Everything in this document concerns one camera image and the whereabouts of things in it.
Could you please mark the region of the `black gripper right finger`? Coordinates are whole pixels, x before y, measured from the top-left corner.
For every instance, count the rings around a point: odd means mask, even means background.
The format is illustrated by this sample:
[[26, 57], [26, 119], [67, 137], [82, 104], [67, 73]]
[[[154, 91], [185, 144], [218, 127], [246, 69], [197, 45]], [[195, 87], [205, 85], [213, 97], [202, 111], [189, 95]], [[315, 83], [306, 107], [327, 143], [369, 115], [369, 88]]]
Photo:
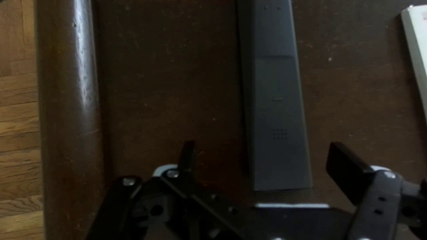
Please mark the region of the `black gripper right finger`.
[[370, 165], [347, 145], [333, 141], [326, 171], [357, 207], [347, 240], [395, 240], [399, 224], [427, 240], [427, 181], [407, 181], [386, 167]]

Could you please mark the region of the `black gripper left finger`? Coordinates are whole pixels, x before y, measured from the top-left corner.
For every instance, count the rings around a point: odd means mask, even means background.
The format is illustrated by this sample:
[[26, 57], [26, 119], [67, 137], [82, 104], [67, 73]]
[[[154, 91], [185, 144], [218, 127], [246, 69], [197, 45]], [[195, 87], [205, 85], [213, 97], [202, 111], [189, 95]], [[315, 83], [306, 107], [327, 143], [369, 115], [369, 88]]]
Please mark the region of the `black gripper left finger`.
[[143, 240], [157, 224], [166, 225], [181, 240], [190, 240], [190, 227], [183, 217], [183, 201], [161, 176], [149, 181], [138, 176], [118, 177], [86, 240]]

